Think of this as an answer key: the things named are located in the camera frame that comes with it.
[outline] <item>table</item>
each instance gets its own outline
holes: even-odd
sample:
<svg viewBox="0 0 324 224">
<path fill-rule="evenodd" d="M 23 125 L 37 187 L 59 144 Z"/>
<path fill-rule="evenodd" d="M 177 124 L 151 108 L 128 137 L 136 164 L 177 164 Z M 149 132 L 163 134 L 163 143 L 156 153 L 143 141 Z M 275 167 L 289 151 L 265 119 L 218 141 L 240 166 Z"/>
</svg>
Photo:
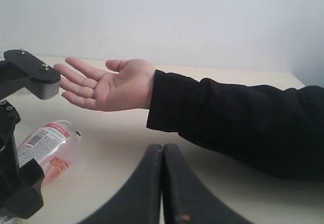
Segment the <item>table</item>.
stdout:
<svg viewBox="0 0 324 224">
<path fill-rule="evenodd" d="M 39 57 L 53 66 L 64 58 Z M 105 69 L 104 61 L 86 60 Z M 157 66 L 197 80 L 270 84 L 285 89 L 303 84 L 290 73 Z M 74 224 L 111 198 L 129 178 L 147 145 L 175 143 L 197 176 L 229 207 L 255 224 L 324 223 L 324 185 L 285 182 L 266 176 L 226 156 L 201 149 L 176 133 L 146 129 L 148 111 L 103 113 L 77 108 L 61 96 L 42 101 L 26 90 L 7 98 L 22 121 L 15 131 L 20 145 L 35 128 L 58 119 L 83 134 L 77 162 L 43 188 L 44 207 L 23 224 Z"/>
</svg>

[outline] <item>screw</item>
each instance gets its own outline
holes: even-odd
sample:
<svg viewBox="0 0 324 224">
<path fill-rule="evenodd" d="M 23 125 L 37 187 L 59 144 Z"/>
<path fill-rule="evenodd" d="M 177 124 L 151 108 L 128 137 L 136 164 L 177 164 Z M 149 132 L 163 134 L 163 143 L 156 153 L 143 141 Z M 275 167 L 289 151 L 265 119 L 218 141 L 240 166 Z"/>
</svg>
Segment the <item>screw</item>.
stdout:
<svg viewBox="0 0 324 224">
<path fill-rule="evenodd" d="M 42 64 L 42 70 L 47 71 L 49 68 L 50 68 L 49 65 Z"/>
<path fill-rule="evenodd" d="M 24 49 L 20 49 L 20 50 L 18 51 L 18 53 L 21 54 L 21 55 L 23 55 L 23 54 L 26 53 L 26 51 L 25 51 Z"/>
</svg>

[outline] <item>black curved object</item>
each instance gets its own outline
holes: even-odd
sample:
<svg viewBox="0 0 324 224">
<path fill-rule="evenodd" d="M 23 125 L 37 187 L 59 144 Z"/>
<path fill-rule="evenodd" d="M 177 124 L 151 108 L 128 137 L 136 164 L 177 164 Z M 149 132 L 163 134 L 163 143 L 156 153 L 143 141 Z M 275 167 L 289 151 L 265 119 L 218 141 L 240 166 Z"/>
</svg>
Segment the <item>black curved object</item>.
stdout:
<svg viewBox="0 0 324 224">
<path fill-rule="evenodd" d="M 99 210 L 79 224 L 158 224 L 162 146 L 149 145 L 124 186 Z"/>
<path fill-rule="evenodd" d="M 216 198 L 177 145 L 164 146 L 163 206 L 167 224 L 252 224 Z"/>
</svg>

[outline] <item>black long-sleeve shirt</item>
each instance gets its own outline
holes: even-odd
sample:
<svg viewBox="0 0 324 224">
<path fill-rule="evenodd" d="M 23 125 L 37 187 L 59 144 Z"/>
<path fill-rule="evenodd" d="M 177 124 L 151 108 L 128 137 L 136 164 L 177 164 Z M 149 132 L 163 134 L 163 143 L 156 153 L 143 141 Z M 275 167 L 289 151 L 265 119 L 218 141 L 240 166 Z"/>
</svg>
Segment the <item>black long-sleeve shirt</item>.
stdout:
<svg viewBox="0 0 324 224">
<path fill-rule="evenodd" d="M 196 81 L 157 70 L 147 127 L 289 180 L 324 180 L 324 88 Z"/>
</svg>

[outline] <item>hand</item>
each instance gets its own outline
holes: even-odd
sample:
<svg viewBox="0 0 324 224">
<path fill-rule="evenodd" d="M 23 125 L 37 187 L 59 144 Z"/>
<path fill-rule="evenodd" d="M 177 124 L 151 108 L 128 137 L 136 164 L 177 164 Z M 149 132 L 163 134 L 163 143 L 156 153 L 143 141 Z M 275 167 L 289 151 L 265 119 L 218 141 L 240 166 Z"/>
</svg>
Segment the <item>hand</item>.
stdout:
<svg viewBox="0 0 324 224">
<path fill-rule="evenodd" d="M 62 64 L 54 68 L 62 76 L 62 96 L 81 108 L 98 111 L 149 109 L 155 67 L 141 60 L 109 60 L 106 67 L 114 72 L 94 68 L 73 57 L 65 60 L 84 76 Z"/>
</svg>

